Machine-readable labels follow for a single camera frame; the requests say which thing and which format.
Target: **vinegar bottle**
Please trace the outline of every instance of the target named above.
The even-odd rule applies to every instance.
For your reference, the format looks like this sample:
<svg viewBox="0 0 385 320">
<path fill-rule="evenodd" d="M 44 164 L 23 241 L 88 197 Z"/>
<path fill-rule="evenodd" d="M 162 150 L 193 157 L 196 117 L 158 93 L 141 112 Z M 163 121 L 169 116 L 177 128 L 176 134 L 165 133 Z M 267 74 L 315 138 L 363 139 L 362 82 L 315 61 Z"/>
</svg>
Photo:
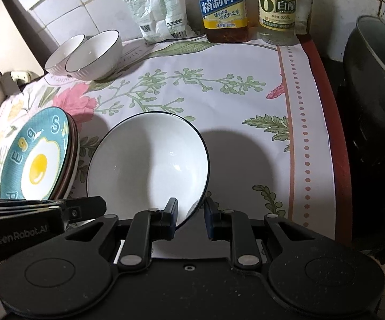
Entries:
<svg viewBox="0 0 385 320">
<path fill-rule="evenodd" d="M 199 0 L 199 3 L 209 42 L 249 40 L 245 0 Z"/>
<path fill-rule="evenodd" d="M 277 46 L 297 44 L 295 14 L 296 0 L 259 0 L 258 37 Z"/>
</svg>

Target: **tablecloth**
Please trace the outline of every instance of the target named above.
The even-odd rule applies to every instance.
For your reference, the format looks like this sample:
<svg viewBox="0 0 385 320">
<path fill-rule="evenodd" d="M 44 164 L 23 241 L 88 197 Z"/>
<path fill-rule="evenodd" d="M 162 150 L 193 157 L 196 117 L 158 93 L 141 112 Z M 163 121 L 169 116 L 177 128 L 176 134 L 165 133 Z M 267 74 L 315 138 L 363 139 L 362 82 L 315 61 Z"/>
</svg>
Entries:
<svg viewBox="0 0 385 320">
<path fill-rule="evenodd" d="M 115 74 L 84 82 L 47 74 L 0 109 L 0 177 L 17 131 L 38 111 L 61 107 L 80 133 L 71 196 L 86 195 L 88 165 L 105 134 L 125 118 L 161 110 L 189 120 L 210 155 L 208 196 L 250 218 L 274 213 L 333 238 L 335 191 L 328 131 L 301 45 L 262 40 L 211 44 L 206 37 L 147 46 L 128 42 Z M 155 242 L 154 256 L 219 257 L 202 211 L 175 240 Z"/>
</svg>

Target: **teal plate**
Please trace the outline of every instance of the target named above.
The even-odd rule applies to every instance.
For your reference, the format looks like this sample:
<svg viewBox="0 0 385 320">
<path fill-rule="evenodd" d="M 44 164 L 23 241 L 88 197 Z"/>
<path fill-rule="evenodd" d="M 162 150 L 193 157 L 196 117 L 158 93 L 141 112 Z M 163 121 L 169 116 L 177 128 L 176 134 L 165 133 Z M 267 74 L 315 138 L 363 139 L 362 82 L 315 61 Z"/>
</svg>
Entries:
<svg viewBox="0 0 385 320">
<path fill-rule="evenodd" d="M 68 118 L 43 109 L 18 132 L 4 161 L 0 198 L 48 200 L 61 173 L 69 138 Z"/>
</svg>

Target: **screw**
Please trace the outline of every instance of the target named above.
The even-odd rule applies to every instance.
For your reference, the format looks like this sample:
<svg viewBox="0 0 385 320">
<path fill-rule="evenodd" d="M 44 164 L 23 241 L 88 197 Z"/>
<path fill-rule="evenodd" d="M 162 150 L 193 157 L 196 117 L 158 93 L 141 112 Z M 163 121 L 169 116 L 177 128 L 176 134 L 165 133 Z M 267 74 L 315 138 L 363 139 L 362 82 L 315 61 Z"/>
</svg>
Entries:
<svg viewBox="0 0 385 320">
<path fill-rule="evenodd" d="M 259 262 L 259 259 L 255 255 L 242 255 L 239 257 L 238 262 L 243 266 L 253 266 Z"/>
<path fill-rule="evenodd" d="M 125 266 L 136 266 L 142 262 L 142 258 L 138 255 L 126 255 L 120 259 Z"/>
</svg>

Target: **plastic bag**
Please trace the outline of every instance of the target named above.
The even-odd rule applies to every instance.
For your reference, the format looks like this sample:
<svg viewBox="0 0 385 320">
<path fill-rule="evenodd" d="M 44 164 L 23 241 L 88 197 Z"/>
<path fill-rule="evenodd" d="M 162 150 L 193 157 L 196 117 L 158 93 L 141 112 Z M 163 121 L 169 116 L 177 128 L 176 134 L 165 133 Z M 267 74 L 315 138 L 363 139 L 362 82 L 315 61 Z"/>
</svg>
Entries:
<svg viewBox="0 0 385 320">
<path fill-rule="evenodd" d="M 196 36 L 187 21 L 185 0 L 123 0 L 148 43 Z"/>
</svg>

